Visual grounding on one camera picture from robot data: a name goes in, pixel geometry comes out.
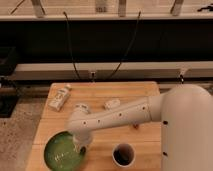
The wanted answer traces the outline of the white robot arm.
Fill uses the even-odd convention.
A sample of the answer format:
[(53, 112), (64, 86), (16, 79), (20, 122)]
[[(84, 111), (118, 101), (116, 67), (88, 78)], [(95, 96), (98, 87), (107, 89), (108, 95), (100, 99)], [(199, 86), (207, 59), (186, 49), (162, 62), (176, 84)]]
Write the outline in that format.
[(67, 130), (81, 149), (96, 130), (148, 122), (161, 124), (161, 171), (213, 171), (213, 95), (198, 85), (179, 84), (93, 114), (80, 104)]

